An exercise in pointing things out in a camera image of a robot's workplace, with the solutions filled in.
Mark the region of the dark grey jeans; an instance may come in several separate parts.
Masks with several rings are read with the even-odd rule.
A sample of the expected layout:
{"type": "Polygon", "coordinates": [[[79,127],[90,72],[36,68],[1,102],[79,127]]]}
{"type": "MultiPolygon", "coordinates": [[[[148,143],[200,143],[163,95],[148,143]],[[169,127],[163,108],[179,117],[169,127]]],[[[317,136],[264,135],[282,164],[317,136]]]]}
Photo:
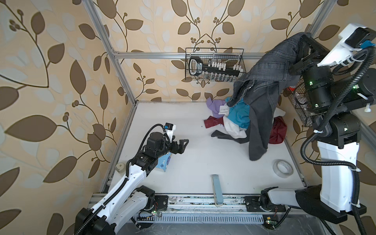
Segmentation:
{"type": "Polygon", "coordinates": [[[301,32],[285,39],[234,83],[233,95],[227,105],[233,107],[242,100],[249,106],[246,137],[236,139],[236,142],[249,144],[251,161],[257,161],[267,152],[280,93],[300,79],[299,75],[291,75],[289,69],[305,57],[305,36],[311,35],[301,32]]]}

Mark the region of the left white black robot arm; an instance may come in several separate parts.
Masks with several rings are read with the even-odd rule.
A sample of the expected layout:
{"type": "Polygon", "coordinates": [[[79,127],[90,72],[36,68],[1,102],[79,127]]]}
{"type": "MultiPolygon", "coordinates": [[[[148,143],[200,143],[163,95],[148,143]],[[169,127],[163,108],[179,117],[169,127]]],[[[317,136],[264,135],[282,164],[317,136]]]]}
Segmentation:
{"type": "Polygon", "coordinates": [[[166,154],[183,154],[189,140],[175,141],[176,126],[160,124],[162,132],[150,129],[136,155],[125,164],[125,174],[117,184],[90,209],[83,208],[75,218],[76,235],[116,235],[142,211],[153,213],[157,208],[155,191],[141,183],[166,154]]]}

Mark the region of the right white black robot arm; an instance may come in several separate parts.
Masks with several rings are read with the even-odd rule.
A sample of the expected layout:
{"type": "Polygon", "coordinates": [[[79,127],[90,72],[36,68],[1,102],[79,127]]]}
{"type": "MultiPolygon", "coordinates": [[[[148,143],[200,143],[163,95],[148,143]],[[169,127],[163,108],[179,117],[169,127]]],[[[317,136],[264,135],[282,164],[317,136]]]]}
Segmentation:
{"type": "Polygon", "coordinates": [[[301,209],[319,218],[325,227],[352,215],[364,235],[361,215],[367,208],[359,201],[361,170],[356,164],[361,123],[352,110],[375,102],[376,71],[371,64],[376,48],[368,40],[357,43],[358,52],[350,50],[348,59],[355,74],[335,82],[333,76],[340,73],[341,64],[320,66],[329,51],[311,37],[302,40],[301,60],[290,72],[302,76],[315,119],[300,154],[305,162],[321,167],[322,183],[302,189],[267,188],[261,192],[260,208],[266,212],[278,205],[301,209]]]}

